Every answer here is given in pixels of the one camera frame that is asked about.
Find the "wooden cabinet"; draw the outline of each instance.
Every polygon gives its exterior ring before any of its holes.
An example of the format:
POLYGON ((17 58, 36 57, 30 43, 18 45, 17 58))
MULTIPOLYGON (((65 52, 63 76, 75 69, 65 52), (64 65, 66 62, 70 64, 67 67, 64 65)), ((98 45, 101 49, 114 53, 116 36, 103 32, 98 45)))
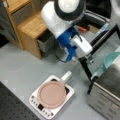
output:
POLYGON ((17 29, 25 49, 37 58, 41 58, 37 38, 46 31, 47 27, 40 16, 40 12, 22 22, 17 29))
POLYGON ((41 58, 37 38, 47 27, 40 11, 47 0, 0 0, 0 33, 14 45, 41 58))
POLYGON ((8 13, 2 0, 0 0, 0 34, 6 36, 8 39, 18 42, 16 33, 13 29, 11 21, 9 20, 8 13))

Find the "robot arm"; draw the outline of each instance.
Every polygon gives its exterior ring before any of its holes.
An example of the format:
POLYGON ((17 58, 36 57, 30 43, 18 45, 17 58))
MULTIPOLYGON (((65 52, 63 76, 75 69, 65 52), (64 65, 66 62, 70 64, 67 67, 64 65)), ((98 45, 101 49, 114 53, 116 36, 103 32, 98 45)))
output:
POLYGON ((84 0, 55 0, 48 2, 41 11, 48 29, 68 53, 66 62, 92 51, 91 45, 73 26, 74 22, 82 18, 84 6, 84 0))

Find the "wooden drawer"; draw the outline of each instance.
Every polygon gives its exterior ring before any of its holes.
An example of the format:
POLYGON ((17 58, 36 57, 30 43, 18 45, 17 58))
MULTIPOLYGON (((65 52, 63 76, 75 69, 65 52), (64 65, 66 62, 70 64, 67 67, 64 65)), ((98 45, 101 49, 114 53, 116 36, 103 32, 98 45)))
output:
POLYGON ((41 36, 46 29, 47 27, 41 18, 40 12, 37 12, 17 26, 25 50, 39 59, 41 58, 41 53, 37 38, 41 36))
POLYGON ((14 12, 12 14, 12 18, 14 23, 18 25, 32 15, 33 15, 32 4, 29 3, 22 7, 21 9, 19 9, 18 11, 14 12))
POLYGON ((14 13, 15 11, 19 10, 23 6, 30 3, 30 0, 4 0, 8 3, 8 11, 9 13, 14 13))

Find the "frying pan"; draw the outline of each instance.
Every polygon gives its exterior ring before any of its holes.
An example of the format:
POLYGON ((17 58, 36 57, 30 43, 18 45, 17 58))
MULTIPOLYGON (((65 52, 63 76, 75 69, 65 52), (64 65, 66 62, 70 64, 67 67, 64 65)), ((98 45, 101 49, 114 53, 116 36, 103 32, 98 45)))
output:
POLYGON ((66 99, 65 83, 72 76, 68 71, 60 81, 49 81, 43 84, 38 90, 38 100, 49 109, 54 109, 62 105, 66 99))

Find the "pan handle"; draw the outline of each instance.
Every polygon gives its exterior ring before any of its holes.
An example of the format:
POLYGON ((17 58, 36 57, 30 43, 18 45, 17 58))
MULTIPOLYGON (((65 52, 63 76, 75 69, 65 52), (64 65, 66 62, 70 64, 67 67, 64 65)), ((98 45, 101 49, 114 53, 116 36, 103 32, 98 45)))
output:
POLYGON ((72 72, 68 71, 65 75, 63 75, 63 77, 61 78, 61 80, 64 83, 66 83, 71 77, 72 77, 72 72))

